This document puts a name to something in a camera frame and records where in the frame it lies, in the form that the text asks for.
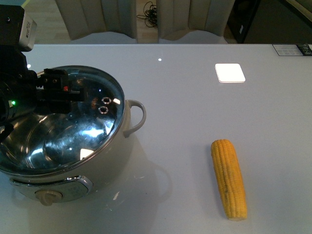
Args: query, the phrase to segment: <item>corn cob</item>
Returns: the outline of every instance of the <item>corn cob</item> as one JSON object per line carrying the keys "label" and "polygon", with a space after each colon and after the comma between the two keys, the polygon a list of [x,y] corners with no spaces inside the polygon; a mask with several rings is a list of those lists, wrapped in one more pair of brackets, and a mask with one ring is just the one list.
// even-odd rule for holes
{"label": "corn cob", "polygon": [[216,140],[211,145],[214,172],[225,214],[229,220],[247,218],[247,205],[243,178],[233,144]]}

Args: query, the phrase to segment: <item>chair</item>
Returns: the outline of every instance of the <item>chair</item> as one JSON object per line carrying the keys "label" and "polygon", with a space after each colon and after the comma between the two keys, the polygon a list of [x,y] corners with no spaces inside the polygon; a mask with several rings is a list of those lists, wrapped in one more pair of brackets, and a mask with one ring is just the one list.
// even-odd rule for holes
{"label": "chair", "polygon": [[137,43],[136,0],[56,0],[71,44]]}
{"label": "chair", "polygon": [[226,44],[235,0],[157,0],[159,43]]}

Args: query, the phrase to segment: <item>white table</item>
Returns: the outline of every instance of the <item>white table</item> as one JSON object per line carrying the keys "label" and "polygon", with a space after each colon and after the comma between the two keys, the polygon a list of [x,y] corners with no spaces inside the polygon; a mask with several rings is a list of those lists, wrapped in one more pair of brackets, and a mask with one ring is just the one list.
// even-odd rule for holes
{"label": "white table", "polygon": [[[271,45],[35,45],[25,54],[36,72],[108,72],[147,120],[125,171],[84,198],[44,207],[0,174],[1,234],[312,233],[312,57],[279,57]],[[219,83],[216,63],[239,63],[246,81]],[[223,212],[210,155],[220,138],[236,147],[245,221]]]}

